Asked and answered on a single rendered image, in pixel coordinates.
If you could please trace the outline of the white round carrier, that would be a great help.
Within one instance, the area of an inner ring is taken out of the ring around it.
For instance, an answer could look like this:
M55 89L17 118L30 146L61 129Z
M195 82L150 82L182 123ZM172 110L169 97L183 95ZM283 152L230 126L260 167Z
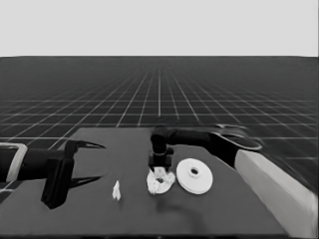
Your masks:
M167 172L165 173L164 176L156 176L156 174L152 171L149 172L148 176L151 175L152 177L154 177L157 181L157 184L154 185L154 186L148 186L148 190L150 187L158 187L159 188L159 191L158 191L158 194L164 194L166 192L168 192L170 190L170 188L172 187L172 184L170 183L167 183L165 181L165 177L167 175Z

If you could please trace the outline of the large thick white disc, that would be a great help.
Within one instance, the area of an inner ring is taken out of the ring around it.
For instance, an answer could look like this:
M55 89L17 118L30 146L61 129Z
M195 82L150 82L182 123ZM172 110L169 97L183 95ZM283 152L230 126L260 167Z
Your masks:
M196 158L181 160L176 167L176 178L183 189L197 195L208 192L213 184L210 168Z

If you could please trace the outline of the small white T-shaped piece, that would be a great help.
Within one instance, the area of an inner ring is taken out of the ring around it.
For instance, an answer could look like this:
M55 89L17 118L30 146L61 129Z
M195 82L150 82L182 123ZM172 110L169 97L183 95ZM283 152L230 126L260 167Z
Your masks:
M118 180L116 181L116 184L113 187L113 198L117 199L118 201L121 200L120 183Z

